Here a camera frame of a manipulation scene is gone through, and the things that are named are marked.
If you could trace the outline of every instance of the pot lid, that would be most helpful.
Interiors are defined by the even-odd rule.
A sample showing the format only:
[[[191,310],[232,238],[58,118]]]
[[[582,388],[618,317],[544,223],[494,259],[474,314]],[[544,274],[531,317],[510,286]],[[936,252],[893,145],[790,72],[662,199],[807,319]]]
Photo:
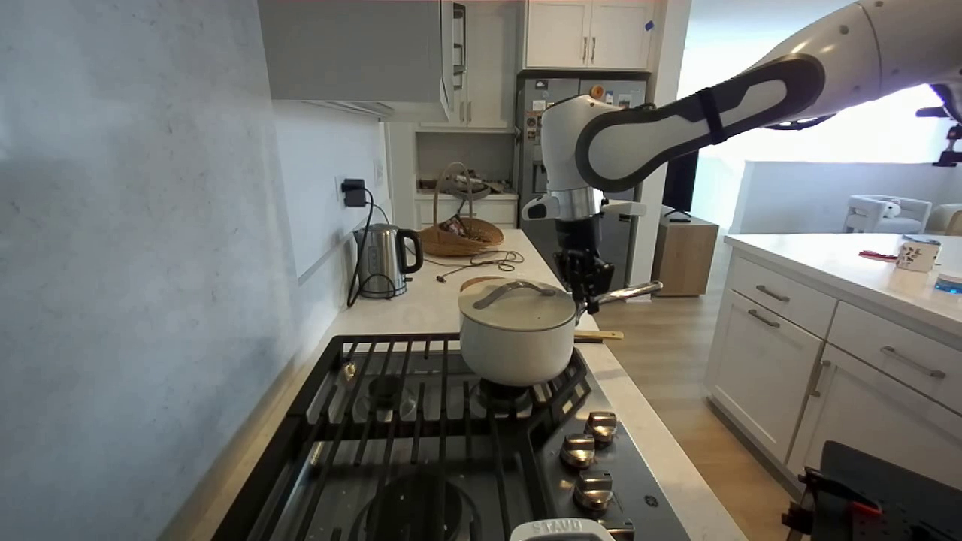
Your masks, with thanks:
[[[460,314],[490,329],[546,332],[578,317],[569,292],[530,280],[479,280],[463,286]]]

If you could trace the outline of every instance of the wooden floor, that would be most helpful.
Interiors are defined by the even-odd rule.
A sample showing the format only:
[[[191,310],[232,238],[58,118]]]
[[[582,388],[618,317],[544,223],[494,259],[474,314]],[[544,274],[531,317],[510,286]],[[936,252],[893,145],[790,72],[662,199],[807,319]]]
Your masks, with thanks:
[[[624,332],[624,339],[606,347],[746,536],[750,541],[788,537],[778,524],[790,503],[788,489],[706,403],[706,361],[717,305],[720,292],[656,297],[603,308],[594,323],[603,332]]]

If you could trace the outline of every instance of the drawer handle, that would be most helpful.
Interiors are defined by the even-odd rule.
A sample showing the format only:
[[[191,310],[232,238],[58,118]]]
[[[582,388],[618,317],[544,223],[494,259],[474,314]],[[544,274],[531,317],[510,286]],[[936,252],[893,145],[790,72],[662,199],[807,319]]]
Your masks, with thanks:
[[[822,369],[830,369],[832,367],[832,361],[819,361],[819,364],[815,364],[815,374],[810,374],[810,396],[819,396],[819,376],[822,376]]]
[[[776,319],[757,314],[757,310],[747,310],[750,319],[762,323],[767,329],[781,329]]]
[[[767,297],[776,297],[778,305],[788,305],[790,297],[788,294],[781,294],[781,292],[776,292],[776,290],[768,290],[768,286],[754,286],[759,294],[767,294]]]
[[[903,364],[907,364],[907,367],[913,367],[913,369],[921,369],[921,374],[925,374],[925,376],[936,380],[936,383],[944,383],[944,380],[948,380],[944,369],[925,367],[925,364],[907,359],[905,352],[899,352],[895,347],[884,347],[881,352],[889,356],[889,359],[895,359],[895,361],[903,361]]]

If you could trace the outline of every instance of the black handle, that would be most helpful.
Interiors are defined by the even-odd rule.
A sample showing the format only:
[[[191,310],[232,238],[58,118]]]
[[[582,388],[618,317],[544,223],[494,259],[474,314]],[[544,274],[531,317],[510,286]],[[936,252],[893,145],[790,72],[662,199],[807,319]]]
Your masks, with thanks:
[[[411,247],[415,247],[415,261],[411,264],[409,264],[409,249],[403,249],[403,240],[411,240]],[[422,264],[425,264],[425,252],[422,252],[417,234],[411,229],[401,229],[397,231],[397,268],[403,274],[415,274]]]

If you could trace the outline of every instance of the electric kettle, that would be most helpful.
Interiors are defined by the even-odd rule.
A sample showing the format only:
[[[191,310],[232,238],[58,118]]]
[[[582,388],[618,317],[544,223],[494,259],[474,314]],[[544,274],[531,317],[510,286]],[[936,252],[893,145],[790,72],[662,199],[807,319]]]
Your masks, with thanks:
[[[358,244],[358,294],[397,297],[407,292],[407,274],[425,261],[422,240],[411,229],[377,223],[354,231]]]

